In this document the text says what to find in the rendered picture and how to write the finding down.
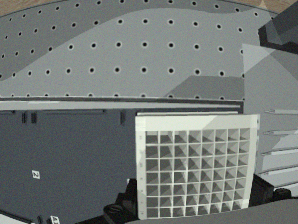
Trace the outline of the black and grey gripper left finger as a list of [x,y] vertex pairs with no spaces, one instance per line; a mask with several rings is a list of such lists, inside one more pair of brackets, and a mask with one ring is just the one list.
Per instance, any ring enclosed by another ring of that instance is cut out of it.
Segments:
[[103,212],[104,215],[75,224],[124,224],[140,220],[138,218],[137,179],[130,178],[125,194],[119,193],[115,204],[106,205]]

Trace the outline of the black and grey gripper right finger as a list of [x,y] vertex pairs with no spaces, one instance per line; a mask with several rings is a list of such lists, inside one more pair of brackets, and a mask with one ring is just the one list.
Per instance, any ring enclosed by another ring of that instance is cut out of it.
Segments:
[[298,197],[292,197],[291,191],[286,188],[278,188],[274,191],[274,186],[272,184],[268,183],[256,174],[253,174],[248,207],[285,199],[298,199]]

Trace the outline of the dark grey plate carrier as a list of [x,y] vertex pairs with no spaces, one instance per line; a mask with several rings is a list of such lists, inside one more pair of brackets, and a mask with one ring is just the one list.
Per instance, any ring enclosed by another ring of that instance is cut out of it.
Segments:
[[242,107],[0,110],[0,214],[31,224],[100,215],[137,179],[136,116]]

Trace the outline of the white deep-well block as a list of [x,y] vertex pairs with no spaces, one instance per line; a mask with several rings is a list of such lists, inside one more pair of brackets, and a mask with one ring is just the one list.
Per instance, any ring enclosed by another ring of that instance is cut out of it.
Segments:
[[256,143],[257,114],[138,113],[138,218],[187,217],[248,208]]

